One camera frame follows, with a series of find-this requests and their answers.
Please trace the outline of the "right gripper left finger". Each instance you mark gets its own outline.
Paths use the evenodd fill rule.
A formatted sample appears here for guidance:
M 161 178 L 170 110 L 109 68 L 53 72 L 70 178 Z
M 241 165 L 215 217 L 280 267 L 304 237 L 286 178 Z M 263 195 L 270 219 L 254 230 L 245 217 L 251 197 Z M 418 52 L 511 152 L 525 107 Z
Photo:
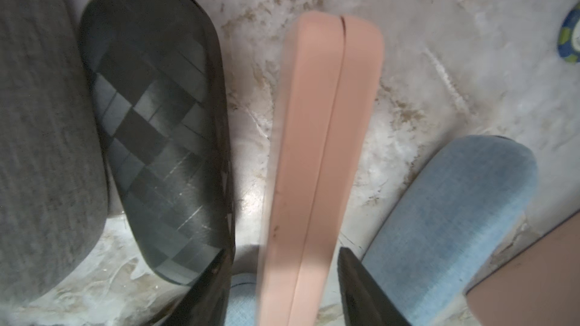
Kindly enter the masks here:
M 195 281 L 163 326 L 222 326 L 225 323 L 233 258 L 222 250 Z

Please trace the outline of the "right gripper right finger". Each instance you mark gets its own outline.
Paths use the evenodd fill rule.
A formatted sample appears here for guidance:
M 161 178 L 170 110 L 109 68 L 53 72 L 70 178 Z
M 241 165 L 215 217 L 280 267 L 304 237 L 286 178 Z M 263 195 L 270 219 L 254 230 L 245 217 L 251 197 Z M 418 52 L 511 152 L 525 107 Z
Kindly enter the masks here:
M 338 253 L 338 279 L 346 326 L 410 326 L 356 255 Z

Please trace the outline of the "beige case with brown glasses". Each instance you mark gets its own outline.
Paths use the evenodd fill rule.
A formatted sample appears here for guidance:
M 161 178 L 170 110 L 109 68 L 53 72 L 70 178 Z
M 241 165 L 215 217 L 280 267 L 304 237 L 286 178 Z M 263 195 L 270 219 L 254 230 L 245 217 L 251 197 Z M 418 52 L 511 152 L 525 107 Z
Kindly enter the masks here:
M 1 0 L 1 302 L 32 302 L 95 247 L 107 180 L 63 0 Z

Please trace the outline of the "pink glasses case grey lining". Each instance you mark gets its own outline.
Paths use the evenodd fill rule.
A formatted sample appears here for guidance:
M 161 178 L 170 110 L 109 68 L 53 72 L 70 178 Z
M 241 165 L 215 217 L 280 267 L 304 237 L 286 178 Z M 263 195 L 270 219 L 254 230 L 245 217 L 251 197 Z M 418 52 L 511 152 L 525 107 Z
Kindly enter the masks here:
M 284 42 L 258 266 L 259 325 L 313 325 L 384 62 L 372 23 L 303 13 Z

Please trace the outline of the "black case beige lining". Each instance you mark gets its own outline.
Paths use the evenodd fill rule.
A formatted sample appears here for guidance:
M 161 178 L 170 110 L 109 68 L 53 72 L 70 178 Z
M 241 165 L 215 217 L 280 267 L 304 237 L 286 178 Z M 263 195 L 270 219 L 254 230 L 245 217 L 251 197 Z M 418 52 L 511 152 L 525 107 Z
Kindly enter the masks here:
M 95 120 L 149 268 L 192 285 L 235 250 L 221 46 L 195 0 L 90 0 L 79 25 Z

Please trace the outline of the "blue case with pink glasses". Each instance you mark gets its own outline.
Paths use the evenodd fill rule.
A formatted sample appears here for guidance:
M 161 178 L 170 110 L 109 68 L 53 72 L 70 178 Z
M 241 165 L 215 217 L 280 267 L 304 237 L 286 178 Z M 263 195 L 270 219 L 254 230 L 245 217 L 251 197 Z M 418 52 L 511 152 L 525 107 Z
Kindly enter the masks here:
M 232 277 L 225 326 L 254 326 L 257 310 L 257 275 L 240 273 Z

